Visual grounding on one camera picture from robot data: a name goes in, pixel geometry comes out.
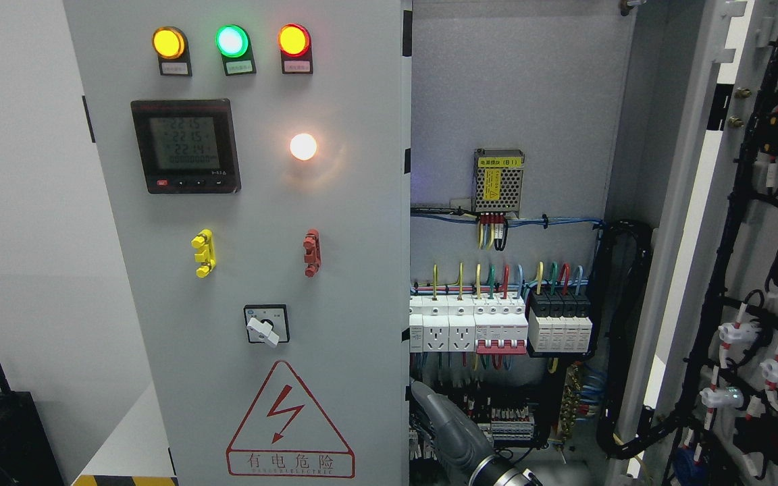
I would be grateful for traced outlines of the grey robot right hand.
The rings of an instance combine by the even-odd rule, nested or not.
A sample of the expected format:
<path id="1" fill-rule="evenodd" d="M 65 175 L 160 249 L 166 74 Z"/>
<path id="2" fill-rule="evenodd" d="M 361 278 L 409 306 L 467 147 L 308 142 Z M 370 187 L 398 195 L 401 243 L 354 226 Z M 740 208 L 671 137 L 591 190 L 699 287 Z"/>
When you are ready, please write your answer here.
<path id="1" fill-rule="evenodd" d="M 426 434 L 436 456 L 469 477 L 469 485 L 499 485 L 503 472 L 478 425 L 445 395 L 420 381 L 410 384 L 413 427 Z"/>

